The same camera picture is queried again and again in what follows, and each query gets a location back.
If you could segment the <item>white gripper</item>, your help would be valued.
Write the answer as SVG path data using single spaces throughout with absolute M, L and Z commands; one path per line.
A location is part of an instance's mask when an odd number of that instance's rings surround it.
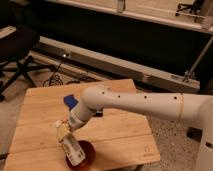
M 83 127 L 88 122 L 87 112 L 84 109 L 77 107 L 73 108 L 68 115 L 68 124 L 66 122 L 57 121 L 56 137 L 61 142 L 72 130 L 77 130 Z

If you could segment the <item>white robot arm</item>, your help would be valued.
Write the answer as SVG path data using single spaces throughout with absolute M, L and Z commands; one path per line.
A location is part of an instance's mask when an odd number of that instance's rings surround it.
M 65 121 L 57 121 L 55 127 L 67 164 L 73 170 L 88 159 L 87 150 L 94 149 L 89 142 L 78 141 L 73 132 L 87 124 L 98 111 L 115 108 L 179 121 L 202 130 L 195 171 L 213 171 L 213 95 L 122 93 L 95 85 L 86 88 L 79 100 L 73 94 L 65 96 L 64 103 L 70 113 Z

